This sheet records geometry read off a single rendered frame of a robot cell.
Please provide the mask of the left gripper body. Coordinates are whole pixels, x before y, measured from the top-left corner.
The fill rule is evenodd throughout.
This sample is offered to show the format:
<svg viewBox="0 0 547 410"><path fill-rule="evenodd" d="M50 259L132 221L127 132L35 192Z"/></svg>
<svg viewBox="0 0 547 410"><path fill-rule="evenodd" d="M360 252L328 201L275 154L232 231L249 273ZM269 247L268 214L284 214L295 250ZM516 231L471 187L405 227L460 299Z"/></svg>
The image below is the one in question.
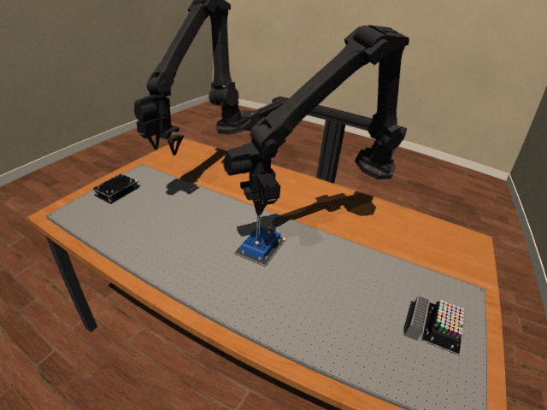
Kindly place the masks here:
<svg viewBox="0 0 547 410"><path fill-rule="evenodd" d="M261 174L261 172L256 172L256 171L253 171L252 169L251 169L251 171L253 173ZM271 171L271 169L270 169L270 171ZM270 171L264 172L264 173L270 173ZM262 195L261 195L260 191L259 192L252 192L251 191L251 189L249 187L249 181L240 182L240 187L241 187L241 189L244 190L244 194L245 194L247 200L250 201L250 200L256 200L256 199L262 199Z"/></svg>

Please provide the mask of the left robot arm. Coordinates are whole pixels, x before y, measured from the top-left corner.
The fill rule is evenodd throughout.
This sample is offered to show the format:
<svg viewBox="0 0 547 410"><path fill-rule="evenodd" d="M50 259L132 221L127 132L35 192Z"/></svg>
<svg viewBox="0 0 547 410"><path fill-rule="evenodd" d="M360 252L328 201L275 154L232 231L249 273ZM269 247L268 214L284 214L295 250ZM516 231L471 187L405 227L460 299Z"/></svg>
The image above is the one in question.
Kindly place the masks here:
<svg viewBox="0 0 547 410"><path fill-rule="evenodd" d="M285 138L308 113L369 62L379 63L378 114L373 115L368 127L370 137L376 140L371 150L366 148L363 151L360 161L390 173L394 164L392 151L403 141L401 128L397 125L397 98L402 54L404 46L409 45L409 38L390 27L359 27L344 39L347 45L330 62L286 102L252 127L251 143L226 152L227 174L250 173L249 187L252 192L261 192L266 205L274 204L280 197L280 185L271 168L271 158L276 156ZM253 173L251 169L261 174ZM270 173L263 174L270 169Z"/></svg>

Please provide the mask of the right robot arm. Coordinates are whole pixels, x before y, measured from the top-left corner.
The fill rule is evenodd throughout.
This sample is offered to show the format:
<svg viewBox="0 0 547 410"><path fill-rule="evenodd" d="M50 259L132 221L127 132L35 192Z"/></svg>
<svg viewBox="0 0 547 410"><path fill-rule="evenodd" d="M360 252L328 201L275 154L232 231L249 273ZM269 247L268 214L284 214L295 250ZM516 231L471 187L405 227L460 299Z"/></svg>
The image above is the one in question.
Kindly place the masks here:
<svg viewBox="0 0 547 410"><path fill-rule="evenodd" d="M227 36L227 16L230 9L231 4L225 0L192 1L188 8L189 14L147 82L150 96L134 102L134 113L139 120L137 129L143 138L150 138L153 131L169 130L169 116L165 114L170 114L170 101L166 97L171 96L178 67L208 16L211 20L214 58L214 80L211 83L209 100L214 105L222 106L222 119L217 121L217 126L240 127L249 121L249 117L242 116L238 109L238 90L230 76ZM155 117L156 115L164 117Z"/></svg>

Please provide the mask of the white perforated base plate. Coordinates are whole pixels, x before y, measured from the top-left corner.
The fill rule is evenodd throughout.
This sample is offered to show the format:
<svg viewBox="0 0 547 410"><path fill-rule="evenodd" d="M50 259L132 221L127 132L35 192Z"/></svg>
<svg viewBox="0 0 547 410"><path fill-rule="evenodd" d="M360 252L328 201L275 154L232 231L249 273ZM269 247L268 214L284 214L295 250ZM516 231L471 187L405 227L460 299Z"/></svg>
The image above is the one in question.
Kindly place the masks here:
<svg viewBox="0 0 547 410"><path fill-rule="evenodd" d="M166 296L314 372L405 410L487 410L485 289L263 210L286 238L266 265L233 252L255 206L143 164L113 203L47 214ZM416 297L464 308L461 354L404 336Z"/></svg>

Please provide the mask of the blue grid rack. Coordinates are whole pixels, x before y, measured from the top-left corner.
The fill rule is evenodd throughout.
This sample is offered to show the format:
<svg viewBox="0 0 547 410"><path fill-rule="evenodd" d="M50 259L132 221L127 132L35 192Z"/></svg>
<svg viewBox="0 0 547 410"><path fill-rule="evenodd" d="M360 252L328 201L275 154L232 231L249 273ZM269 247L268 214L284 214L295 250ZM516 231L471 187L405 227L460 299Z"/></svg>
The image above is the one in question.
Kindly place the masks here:
<svg viewBox="0 0 547 410"><path fill-rule="evenodd" d="M265 257L271 252L274 246L280 239L280 232L271 230L271 233L268 233L267 227L260 225L260 236L259 236L259 226L244 240L241 244L241 252L244 251L247 255L254 256L261 260L265 260ZM259 242L259 248L255 248L255 242Z"/></svg>

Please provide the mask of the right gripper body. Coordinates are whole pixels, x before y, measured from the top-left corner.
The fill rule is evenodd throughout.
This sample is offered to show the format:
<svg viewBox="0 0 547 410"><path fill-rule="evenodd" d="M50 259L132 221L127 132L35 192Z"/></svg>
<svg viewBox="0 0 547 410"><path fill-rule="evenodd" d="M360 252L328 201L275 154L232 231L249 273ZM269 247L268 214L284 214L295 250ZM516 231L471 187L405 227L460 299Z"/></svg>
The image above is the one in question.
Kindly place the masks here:
<svg viewBox="0 0 547 410"><path fill-rule="evenodd" d="M180 135L172 135L172 132L178 132L179 131L179 127L177 126L171 126L171 116L170 114L165 114L165 116L169 116L169 130L165 131L165 132L159 132L159 131L154 131L154 132L157 132L157 136L159 138L164 138L164 139L167 139L169 141L173 141L175 140L176 138L180 138ZM164 117L164 115L157 115L156 117Z"/></svg>

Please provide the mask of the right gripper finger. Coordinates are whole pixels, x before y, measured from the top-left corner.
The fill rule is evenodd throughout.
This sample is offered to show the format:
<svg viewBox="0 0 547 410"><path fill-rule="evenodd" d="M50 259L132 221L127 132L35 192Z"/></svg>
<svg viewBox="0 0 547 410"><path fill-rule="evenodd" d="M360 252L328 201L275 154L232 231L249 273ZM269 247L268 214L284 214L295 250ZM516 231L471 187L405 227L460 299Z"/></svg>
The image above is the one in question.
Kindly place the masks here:
<svg viewBox="0 0 547 410"><path fill-rule="evenodd" d="M159 139L160 139L156 134L157 134L157 132L153 132L152 135L150 136L150 138L148 138L148 140L150 141L150 143L152 144L152 146L153 146L153 148L154 148L155 150L158 149ZM154 136L154 135L156 135L156 143L154 143L154 141L153 141L152 138L151 138L151 137Z"/></svg>
<svg viewBox="0 0 547 410"><path fill-rule="evenodd" d="M169 144L169 147L170 147L170 149L171 149L173 155L176 155L176 154L177 154L179 145L180 145L180 143L181 143L183 137L184 137L184 135L180 134L180 138L176 138L176 139L173 140L173 141L169 141L169 140L168 140L168 144ZM175 147L175 151L174 151L174 141L177 141L176 147Z"/></svg>

